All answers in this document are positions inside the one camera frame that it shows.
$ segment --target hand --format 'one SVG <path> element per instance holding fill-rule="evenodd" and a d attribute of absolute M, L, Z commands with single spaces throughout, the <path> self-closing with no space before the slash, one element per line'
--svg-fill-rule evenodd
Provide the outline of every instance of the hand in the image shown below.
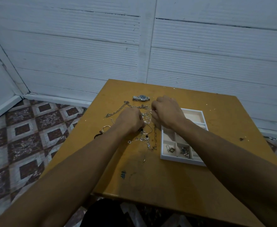
<path fill-rule="evenodd" d="M 121 126 L 128 133 L 137 132 L 145 126 L 141 111 L 137 107 L 125 108 L 115 121 L 116 126 Z"/>
<path fill-rule="evenodd" d="M 151 121 L 160 129 L 160 125 L 172 129 L 177 123 L 185 119 L 185 115 L 175 99 L 168 96 L 158 97 L 151 104 Z"/>

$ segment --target jewelry organizer compartment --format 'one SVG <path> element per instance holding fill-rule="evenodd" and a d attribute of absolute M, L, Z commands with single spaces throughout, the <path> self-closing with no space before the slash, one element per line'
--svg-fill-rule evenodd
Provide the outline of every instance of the jewelry organizer compartment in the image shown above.
<path fill-rule="evenodd" d="M 185 117 L 208 130 L 202 111 L 182 108 Z M 206 166 L 192 147 L 177 133 L 162 126 L 161 159 Z"/>

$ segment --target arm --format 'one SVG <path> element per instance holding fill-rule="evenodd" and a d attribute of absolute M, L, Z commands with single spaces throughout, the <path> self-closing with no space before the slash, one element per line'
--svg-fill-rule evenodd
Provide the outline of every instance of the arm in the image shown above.
<path fill-rule="evenodd" d="M 152 120 L 178 133 L 265 226 L 277 225 L 277 166 L 186 119 L 175 99 L 152 102 Z"/>
<path fill-rule="evenodd" d="M 43 178 L 0 216 L 0 226 L 64 226 L 91 194 L 121 140 L 144 126 L 138 108 L 126 108 L 115 124 Z"/>

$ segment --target watch face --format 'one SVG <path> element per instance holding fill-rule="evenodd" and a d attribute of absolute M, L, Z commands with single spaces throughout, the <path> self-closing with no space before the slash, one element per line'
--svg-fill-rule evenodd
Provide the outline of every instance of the watch face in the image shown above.
<path fill-rule="evenodd" d="M 145 95 L 140 95 L 139 98 L 142 100 L 147 99 L 147 97 Z"/>

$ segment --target drawn hash symbol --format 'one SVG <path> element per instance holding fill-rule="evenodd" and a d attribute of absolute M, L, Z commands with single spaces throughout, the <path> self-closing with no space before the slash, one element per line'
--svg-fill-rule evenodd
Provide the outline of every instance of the drawn hash symbol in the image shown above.
<path fill-rule="evenodd" d="M 122 179 L 125 179 L 125 175 L 126 175 L 126 171 L 123 170 L 123 171 L 121 172 L 121 178 L 122 178 Z"/>

